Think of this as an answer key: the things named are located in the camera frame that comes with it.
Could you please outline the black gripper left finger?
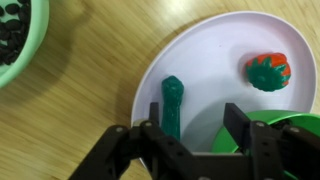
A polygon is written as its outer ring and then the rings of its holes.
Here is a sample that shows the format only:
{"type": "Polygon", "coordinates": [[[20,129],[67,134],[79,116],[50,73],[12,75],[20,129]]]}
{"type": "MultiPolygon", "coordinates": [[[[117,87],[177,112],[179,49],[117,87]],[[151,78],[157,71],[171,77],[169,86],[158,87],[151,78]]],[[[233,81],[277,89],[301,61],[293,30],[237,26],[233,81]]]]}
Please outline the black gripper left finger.
{"type": "Polygon", "coordinates": [[[156,122],[158,104],[138,126],[109,127],[69,180],[119,180],[130,162],[140,158],[152,180],[197,180],[197,159],[176,139],[166,135],[156,122]]]}

